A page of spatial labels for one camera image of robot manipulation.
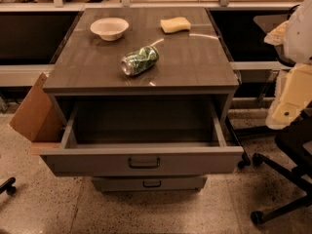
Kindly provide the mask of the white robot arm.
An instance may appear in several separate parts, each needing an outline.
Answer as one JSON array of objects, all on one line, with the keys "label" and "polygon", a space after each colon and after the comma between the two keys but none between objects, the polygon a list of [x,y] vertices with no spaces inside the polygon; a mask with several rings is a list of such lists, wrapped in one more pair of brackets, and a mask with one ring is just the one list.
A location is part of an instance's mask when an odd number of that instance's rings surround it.
[{"label": "white robot arm", "polygon": [[312,0],[304,0],[264,42],[282,45],[285,57],[295,63],[288,73],[278,76],[275,99],[265,121],[270,129],[281,130],[312,101]]}]

